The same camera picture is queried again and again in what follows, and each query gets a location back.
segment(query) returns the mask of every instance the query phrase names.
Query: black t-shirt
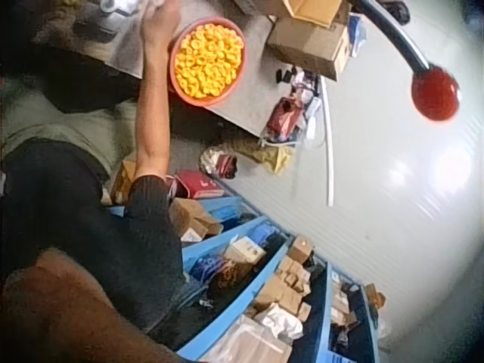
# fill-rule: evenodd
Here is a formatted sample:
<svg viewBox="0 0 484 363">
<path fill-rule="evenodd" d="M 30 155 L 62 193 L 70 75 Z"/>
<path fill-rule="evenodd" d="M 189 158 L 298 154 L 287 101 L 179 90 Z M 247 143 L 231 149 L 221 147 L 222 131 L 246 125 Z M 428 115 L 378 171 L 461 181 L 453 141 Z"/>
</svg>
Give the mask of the black t-shirt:
<svg viewBox="0 0 484 363">
<path fill-rule="evenodd" d="M 56 247 L 86 268 L 137 327 L 150 330 L 163 318 L 184 278 L 161 178 L 138 178 L 121 218 L 100 202 L 106 172 L 77 146 L 31 139 L 2 170 L 2 284 Z"/>
</svg>

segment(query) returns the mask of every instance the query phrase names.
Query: bowl rim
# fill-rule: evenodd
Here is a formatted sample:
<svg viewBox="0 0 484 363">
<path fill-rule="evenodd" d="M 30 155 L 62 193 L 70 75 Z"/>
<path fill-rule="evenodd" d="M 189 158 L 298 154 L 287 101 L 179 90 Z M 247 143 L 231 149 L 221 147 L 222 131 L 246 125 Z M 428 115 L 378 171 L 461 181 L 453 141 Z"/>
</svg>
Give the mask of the bowl rim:
<svg viewBox="0 0 484 363">
<path fill-rule="evenodd" d="M 191 96 L 186 95 L 183 90 L 180 88 L 178 85 L 178 82 L 176 82 L 176 76 L 175 76 L 175 56 L 178 53 L 178 50 L 180 48 L 180 44 L 182 43 L 183 38 L 191 32 L 193 29 L 197 28 L 197 26 L 200 25 L 205 25 L 208 23 L 214 23 L 215 25 L 222 25 L 226 26 L 227 28 L 233 29 L 238 36 L 242 38 L 242 41 L 244 42 L 244 47 L 242 48 L 242 60 L 240 62 L 240 67 L 237 72 L 237 78 L 235 79 L 234 82 L 232 82 L 229 87 L 225 88 L 223 92 L 219 96 L 212 96 L 211 98 L 208 99 L 198 99 L 198 98 L 192 98 Z M 170 75 L 170 80 L 172 83 L 172 87 L 175 89 L 176 94 L 185 102 L 198 106 L 198 107 L 208 107 L 212 106 L 214 104 L 217 104 L 219 102 L 222 102 L 225 100 L 225 98 L 232 92 L 234 87 L 239 83 L 241 76 L 244 74 L 245 70 L 245 63 L 247 59 L 247 43 L 246 39 L 244 36 L 244 33 L 242 33 L 242 30 L 231 20 L 225 18 L 225 17 L 205 17 L 202 19 L 199 19 L 195 21 L 194 23 L 188 25 L 178 36 L 176 39 L 175 43 L 172 46 L 172 49 L 170 51 L 170 58 L 169 58 L 169 75 Z"/>
</svg>

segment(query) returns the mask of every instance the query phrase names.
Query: red knob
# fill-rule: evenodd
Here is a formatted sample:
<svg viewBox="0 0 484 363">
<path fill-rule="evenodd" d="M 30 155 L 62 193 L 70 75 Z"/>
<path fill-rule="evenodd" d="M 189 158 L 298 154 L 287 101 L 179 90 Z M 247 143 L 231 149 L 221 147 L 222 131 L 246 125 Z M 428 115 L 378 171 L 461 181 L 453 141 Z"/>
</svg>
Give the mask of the red knob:
<svg viewBox="0 0 484 363">
<path fill-rule="evenodd" d="M 435 66 L 424 73 L 414 74 L 411 96 L 420 113 L 432 121 L 451 119 L 461 101 L 457 81 Z"/>
</svg>

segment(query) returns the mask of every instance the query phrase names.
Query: table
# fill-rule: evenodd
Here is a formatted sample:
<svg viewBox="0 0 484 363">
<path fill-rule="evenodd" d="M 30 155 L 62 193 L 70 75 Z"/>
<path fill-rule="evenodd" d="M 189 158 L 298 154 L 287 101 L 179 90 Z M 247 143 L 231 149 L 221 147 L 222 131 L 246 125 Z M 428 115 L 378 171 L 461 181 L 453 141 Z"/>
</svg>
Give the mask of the table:
<svg viewBox="0 0 484 363">
<path fill-rule="evenodd" d="M 140 9 L 144 9 L 146 2 L 141 0 Z M 61 5 L 45 19 L 34 42 L 88 55 L 110 67 L 141 78 L 139 23 L 142 11 L 127 21 L 126 26 L 109 43 L 81 39 L 73 33 L 76 12 L 73 7 Z M 278 85 L 275 81 L 276 71 L 284 71 L 288 65 L 265 49 L 272 22 L 264 16 L 243 14 L 232 0 L 181 0 L 181 23 L 175 36 L 194 21 L 211 16 L 227 17 L 242 29 L 247 42 L 247 64 L 244 77 L 232 94 L 222 103 L 208 109 L 251 134 L 260 136 L 274 105 L 290 90 L 287 84 Z"/>
</svg>

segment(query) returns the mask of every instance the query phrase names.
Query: person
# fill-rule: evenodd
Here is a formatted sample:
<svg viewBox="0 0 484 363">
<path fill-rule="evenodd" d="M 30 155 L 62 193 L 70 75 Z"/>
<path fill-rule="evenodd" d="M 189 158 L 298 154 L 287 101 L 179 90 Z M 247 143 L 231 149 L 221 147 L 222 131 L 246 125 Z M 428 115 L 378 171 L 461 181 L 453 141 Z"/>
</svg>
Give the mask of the person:
<svg viewBox="0 0 484 363">
<path fill-rule="evenodd" d="M 16 361 L 178 361 L 150 341 L 185 278 L 168 215 L 169 42 L 179 0 L 149 5 L 124 217 L 101 205 L 104 164 L 55 138 L 2 161 L 2 354 Z"/>
</svg>

